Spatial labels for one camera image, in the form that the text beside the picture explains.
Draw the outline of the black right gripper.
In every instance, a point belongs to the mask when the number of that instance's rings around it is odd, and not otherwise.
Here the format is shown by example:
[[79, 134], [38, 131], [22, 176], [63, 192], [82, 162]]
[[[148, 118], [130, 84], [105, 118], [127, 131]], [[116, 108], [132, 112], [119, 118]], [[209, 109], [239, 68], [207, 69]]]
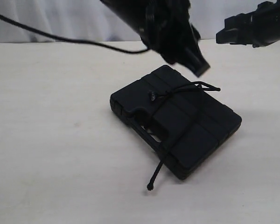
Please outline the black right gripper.
[[253, 13], [241, 13], [224, 20], [216, 34], [217, 44], [266, 47], [280, 41], [280, 0], [264, 1]]

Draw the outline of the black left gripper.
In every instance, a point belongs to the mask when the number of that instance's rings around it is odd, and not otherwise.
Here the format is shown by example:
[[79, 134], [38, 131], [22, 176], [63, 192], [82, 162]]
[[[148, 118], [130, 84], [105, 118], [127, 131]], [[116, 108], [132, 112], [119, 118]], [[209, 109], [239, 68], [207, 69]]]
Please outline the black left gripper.
[[169, 64], [180, 63], [196, 77], [210, 65], [198, 50], [197, 31], [189, 22], [189, 0], [150, 0], [145, 8], [145, 44]]

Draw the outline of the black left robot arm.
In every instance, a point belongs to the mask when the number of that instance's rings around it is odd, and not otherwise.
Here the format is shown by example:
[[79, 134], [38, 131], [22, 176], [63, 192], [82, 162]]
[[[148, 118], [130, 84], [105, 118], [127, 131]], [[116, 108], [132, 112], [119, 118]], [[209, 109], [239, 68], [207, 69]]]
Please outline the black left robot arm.
[[180, 64], [196, 77], [210, 68], [198, 45], [201, 36], [190, 22], [190, 1], [104, 0], [102, 3], [166, 63]]

